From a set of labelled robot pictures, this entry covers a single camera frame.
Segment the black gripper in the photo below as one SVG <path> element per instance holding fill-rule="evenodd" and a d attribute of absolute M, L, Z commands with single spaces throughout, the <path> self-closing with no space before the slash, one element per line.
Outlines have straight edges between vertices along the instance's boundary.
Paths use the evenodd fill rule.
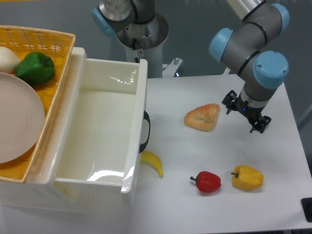
<path fill-rule="evenodd" d="M 234 90 L 231 90 L 224 97 L 222 104 L 225 105 L 227 109 L 227 115 L 231 111 L 238 111 L 248 120 L 252 126 L 250 133 L 257 131 L 263 134 L 272 120 L 268 116 L 261 115 L 261 112 L 265 107 L 264 101 L 254 100 L 249 96 L 237 96 Z"/>

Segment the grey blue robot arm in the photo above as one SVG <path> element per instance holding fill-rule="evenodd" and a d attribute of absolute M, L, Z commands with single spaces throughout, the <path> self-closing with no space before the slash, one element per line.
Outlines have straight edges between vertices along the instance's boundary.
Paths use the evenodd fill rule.
<path fill-rule="evenodd" d="M 262 49 L 289 25 L 290 14 L 279 3 L 265 0 L 229 0 L 228 5 L 243 26 L 234 31 L 223 28 L 213 37 L 210 54 L 244 81 L 240 94 L 231 90 L 222 104 L 227 113 L 241 113 L 252 131 L 264 133 L 271 118 L 262 115 L 289 72 L 288 60 L 278 52 Z"/>

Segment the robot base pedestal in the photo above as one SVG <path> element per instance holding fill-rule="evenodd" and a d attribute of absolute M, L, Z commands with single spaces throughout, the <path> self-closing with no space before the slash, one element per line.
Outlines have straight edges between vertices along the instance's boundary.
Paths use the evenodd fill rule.
<path fill-rule="evenodd" d="M 163 44 L 169 35 L 169 25 L 155 11 L 153 0 L 102 0 L 92 10 L 92 17 L 105 35 L 117 36 L 128 62 L 147 60 L 148 78 L 178 75 L 181 59 L 163 63 Z"/>

